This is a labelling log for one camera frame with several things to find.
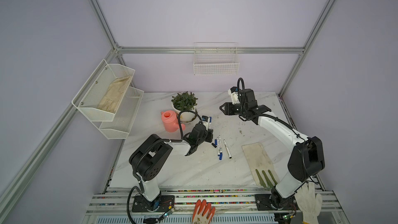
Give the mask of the white pen with blue cap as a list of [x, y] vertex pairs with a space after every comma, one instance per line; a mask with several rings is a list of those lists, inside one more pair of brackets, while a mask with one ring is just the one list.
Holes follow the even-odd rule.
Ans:
[[222, 160], [223, 151], [222, 151], [222, 139], [221, 139], [221, 136], [218, 136], [218, 145], [219, 145], [219, 151], [220, 151], [219, 160]]

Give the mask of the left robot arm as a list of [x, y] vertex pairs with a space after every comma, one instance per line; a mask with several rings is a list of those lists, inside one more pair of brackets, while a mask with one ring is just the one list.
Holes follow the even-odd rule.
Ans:
[[129, 164], [133, 169], [133, 176], [137, 179], [141, 202], [149, 211], [155, 211], [161, 204], [161, 192], [157, 182], [157, 175], [165, 165], [171, 154], [190, 156], [204, 143], [211, 143], [213, 129], [208, 125], [198, 123], [192, 131], [182, 136], [180, 140], [162, 139], [152, 134], [130, 156]]

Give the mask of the white pen blue end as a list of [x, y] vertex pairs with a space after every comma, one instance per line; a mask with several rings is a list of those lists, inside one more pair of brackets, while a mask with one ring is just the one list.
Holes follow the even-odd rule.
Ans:
[[217, 139], [215, 139], [214, 145], [215, 145], [215, 147], [217, 149], [217, 156], [220, 156], [219, 145], [218, 145], [218, 140]]

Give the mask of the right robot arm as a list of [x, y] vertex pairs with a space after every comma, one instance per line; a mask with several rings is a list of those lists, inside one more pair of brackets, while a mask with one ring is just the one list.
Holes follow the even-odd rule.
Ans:
[[287, 163], [288, 172], [282, 181], [272, 188], [270, 196], [271, 207], [282, 209], [311, 176], [325, 168], [322, 141], [316, 136], [309, 137], [300, 133], [280, 119], [269, 107], [259, 105], [253, 90], [232, 87], [228, 94], [232, 101], [220, 106], [225, 115], [237, 115], [243, 121], [252, 121], [263, 127], [291, 153]]

